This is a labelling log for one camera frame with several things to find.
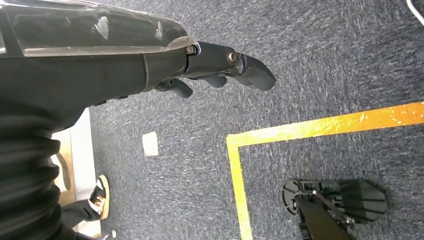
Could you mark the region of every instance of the gray carpet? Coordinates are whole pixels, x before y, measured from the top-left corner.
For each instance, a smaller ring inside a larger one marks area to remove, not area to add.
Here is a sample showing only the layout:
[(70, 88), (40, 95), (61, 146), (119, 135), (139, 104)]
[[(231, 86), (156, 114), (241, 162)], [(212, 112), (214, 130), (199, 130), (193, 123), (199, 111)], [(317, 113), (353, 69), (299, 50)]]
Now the gray carpet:
[[(404, 0), (104, 2), (180, 20), (278, 80), (268, 92), (192, 81), (189, 99), (152, 91), (92, 107), (95, 167), (112, 194), (101, 224), (118, 239), (240, 239), (228, 134), (424, 100), (424, 26)], [(152, 131), (159, 156), (144, 157)], [(282, 208), (285, 180), (366, 178), (388, 192), (390, 212), (358, 239), (423, 239), (423, 145), (416, 125), (243, 147), (254, 238), (301, 239)]]

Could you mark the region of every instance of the foot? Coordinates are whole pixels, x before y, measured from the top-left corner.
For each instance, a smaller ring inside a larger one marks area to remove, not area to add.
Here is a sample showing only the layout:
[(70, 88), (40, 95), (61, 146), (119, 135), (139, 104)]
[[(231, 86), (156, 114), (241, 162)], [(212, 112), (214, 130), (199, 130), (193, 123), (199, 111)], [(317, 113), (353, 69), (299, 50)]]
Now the foot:
[(105, 219), (109, 215), (109, 182), (105, 175), (97, 178), (96, 186), (88, 200), (91, 208), (98, 213), (100, 219)]

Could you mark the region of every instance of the prosthetic hand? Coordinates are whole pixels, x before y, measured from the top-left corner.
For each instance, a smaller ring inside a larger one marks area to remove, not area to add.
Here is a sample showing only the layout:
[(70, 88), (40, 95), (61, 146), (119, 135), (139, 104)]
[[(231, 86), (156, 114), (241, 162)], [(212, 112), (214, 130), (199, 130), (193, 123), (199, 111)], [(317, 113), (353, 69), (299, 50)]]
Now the prosthetic hand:
[(187, 98), (180, 79), (227, 77), (269, 90), (259, 60), (197, 42), (176, 21), (75, 0), (0, 0), (0, 239), (76, 239), (63, 226), (53, 132), (84, 108), (151, 90)]

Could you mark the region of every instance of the black pants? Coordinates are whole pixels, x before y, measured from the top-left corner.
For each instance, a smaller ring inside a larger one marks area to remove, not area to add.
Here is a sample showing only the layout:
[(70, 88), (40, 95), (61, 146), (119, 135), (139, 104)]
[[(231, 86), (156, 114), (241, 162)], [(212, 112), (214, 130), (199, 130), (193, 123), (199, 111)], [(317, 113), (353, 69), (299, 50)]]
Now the black pants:
[(71, 229), (82, 221), (99, 219), (99, 214), (90, 207), (88, 200), (76, 201), (62, 208), (63, 223)]

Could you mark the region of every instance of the leg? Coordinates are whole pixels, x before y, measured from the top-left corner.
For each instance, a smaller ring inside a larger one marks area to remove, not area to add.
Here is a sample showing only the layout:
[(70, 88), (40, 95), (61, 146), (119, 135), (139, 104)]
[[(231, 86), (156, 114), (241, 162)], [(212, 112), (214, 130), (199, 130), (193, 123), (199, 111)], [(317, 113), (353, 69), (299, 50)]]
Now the leg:
[(109, 215), (109, 182), (106, 176), (97, 178), (96, 186), (90, 199), (71, 203), (62, 209), (63, 223), (73, 228), (82, 221), (105, 219)]
[(75, 227), (82, 221), (94, 221), (99, 218), (99, 214), (90, 207), (88, 200), (73, 202), (62, 209), (63, 223), (69, 228)]

